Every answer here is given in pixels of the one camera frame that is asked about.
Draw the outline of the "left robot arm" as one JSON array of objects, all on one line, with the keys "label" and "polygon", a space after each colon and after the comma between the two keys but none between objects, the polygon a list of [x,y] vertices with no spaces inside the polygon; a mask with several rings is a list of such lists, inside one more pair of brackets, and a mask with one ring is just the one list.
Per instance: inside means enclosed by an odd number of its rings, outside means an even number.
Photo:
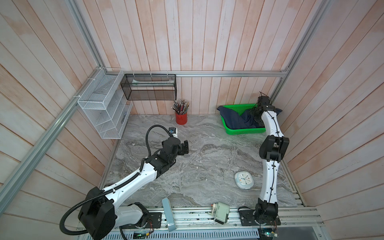
[{"label": "left robot arm", "polygon": [[115,227],[133,225],[145,228],[149,221],[148,210],[139,202],[126,208],[122,204],[141,187],[167,172],[176,163],[177,156],[188,152],[188,141],[170,137],[129,176],[102,190],[97,187],[91,189],[78,215],[86,232],[94,240],[101,240]]}]

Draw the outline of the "white alarm clock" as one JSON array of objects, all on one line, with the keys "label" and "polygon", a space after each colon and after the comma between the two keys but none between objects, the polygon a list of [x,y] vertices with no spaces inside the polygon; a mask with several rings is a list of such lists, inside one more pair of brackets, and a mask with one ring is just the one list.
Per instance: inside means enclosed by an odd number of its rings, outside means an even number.
[{"label": "white alarm clock", "polygon": [[254,179],[247,171],[240,171],[235,174],[235,183],[242,190],[251,189],[254,186]]}]

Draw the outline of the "black mesh wall basket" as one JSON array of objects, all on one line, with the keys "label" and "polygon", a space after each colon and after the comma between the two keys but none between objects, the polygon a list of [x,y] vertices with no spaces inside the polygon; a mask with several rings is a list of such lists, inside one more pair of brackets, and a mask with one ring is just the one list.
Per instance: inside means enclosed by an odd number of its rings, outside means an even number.
[{"label": "black mesh wall basket", "polygon": [[173,74],[124,74],[121,88],[128,101],[174,101],[177,98],[177,81]]}]

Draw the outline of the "aluminium frame rail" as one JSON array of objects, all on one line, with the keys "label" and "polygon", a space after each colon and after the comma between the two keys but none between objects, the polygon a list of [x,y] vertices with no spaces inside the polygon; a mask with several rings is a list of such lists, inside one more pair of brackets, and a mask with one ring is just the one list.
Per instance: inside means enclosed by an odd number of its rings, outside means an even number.
[{"label": "aluminium frame rail", "polygon": [[199,78],[199,77],[272,77],[272,78],[282,78],[285,77],[287,71],[124,71],[121,69],[112,69],[108,73],[114,74],[123,72],[123,74],[163,74],[163,75],[176,75],[179,78]]}]

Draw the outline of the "green plastic basket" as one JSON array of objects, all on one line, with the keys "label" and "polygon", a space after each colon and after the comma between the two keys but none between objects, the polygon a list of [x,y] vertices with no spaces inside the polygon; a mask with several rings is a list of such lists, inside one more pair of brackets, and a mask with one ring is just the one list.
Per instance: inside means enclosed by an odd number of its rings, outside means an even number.
[{"label": "green plastic basket", "polygon": [[[240,115],[248,109],[252,109],[256,104],[237,104],[237,105],[224,105],[224,107],[233,109]],[[226,122],[224,119],[221,117],[223,126],[225,128],[225,131],[228,135],[243,135],[243,134],[259,134],[259,133],[264,133],[266,131],[265,127],[264,128],[252,128],[252,129],[239,129],[239,130],[232,130],[229,129],[226,126]]]}]

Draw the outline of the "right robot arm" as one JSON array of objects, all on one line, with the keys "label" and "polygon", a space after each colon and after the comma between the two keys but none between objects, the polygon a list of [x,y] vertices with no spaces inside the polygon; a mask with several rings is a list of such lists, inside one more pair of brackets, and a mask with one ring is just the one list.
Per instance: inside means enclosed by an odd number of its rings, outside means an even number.
[{"label": "right robot arm", "polygon": [[256,123],[263,125],[267,134],[259,149],[259,156],[263,159],[263,184],[254,212],[259,225],[274,222],[278,216],[278,170],[290,143],[280,129],[278,112],[279,109],[264,94],[258,97],[256,106],[251,110]]}]

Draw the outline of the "dark blue denim trousers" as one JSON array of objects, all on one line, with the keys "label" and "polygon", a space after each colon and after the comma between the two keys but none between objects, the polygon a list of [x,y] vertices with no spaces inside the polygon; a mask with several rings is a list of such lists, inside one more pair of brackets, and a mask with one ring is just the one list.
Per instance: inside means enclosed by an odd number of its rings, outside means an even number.
[{"label": "dark blue denim trousers", "polygon": [[250,116],[250,109],[245,110],[241,115],[233,109],[219,106],[217,110],[226,122],[226,126],[232,130],[264,128],[264,123],[256,123]]}]

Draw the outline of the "red pencil cup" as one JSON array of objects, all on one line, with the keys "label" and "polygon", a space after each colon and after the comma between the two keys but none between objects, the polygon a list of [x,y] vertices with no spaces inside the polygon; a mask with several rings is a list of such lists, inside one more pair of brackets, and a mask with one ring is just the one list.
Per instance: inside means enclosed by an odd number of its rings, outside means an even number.
[{"label": "red pencil cup", "polygon": [[176,117],[176,123],[178,125],[185,125],[188,121],[188,114],[187,113],[184,113],[184,114],[175,113],[175,117]]}]

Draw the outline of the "coloured pencils bunch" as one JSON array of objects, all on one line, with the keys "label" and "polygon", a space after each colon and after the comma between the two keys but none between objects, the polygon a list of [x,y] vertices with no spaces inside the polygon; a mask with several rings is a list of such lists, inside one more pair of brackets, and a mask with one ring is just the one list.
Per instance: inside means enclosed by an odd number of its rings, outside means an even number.
[{"label": "coloured pencils bunch", "polygon": [[173,102],[172,109],[177,115],[185,115],[188,112],[190,103],[187,100],[179,99]]}]

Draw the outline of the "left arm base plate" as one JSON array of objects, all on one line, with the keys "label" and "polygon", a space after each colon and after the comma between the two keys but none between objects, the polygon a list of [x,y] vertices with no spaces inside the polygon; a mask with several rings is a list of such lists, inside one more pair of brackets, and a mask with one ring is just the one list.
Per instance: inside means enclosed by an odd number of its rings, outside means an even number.
[{"label": "left arm base plate", "polygon": [[150,212],[140,223],[132,225],[134,229],[159,229],[162,224],[161,212]]}]

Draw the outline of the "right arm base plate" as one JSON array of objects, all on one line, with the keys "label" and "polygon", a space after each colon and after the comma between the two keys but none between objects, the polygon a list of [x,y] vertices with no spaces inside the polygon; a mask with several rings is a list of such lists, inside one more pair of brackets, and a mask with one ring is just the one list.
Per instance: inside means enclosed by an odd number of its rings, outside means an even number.
[{"label": "right arm base plate", "polygon": [[249,208],[239,208],[238,214],[243,227],[249,226],[280,226],[281,220],[278,216],[274,217],[271,214]]}]

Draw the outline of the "light blue flat block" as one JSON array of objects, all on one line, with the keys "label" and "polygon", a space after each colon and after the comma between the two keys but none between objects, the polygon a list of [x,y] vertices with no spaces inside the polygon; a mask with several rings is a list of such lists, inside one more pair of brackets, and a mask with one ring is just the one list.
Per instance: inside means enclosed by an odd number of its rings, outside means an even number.
[{"label": "light blue flat block", "polygon": [[177,228],[175,224],[172,206],[169,199],[168,198],[162,199],[162,204],[163,204],[163,209],[166,217],[168,230],[169,232],[175,231]]}]

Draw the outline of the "grey white small device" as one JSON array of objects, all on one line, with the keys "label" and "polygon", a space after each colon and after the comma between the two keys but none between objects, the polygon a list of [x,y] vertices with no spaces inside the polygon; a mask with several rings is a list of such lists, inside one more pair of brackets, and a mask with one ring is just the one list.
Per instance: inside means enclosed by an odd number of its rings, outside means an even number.
[{"label": "grey white small device", "polygon": [[221,202],[212,204],[211,215],[214,218],[214,221],[224,225],[227,223],[230,213],[230,206]]}]

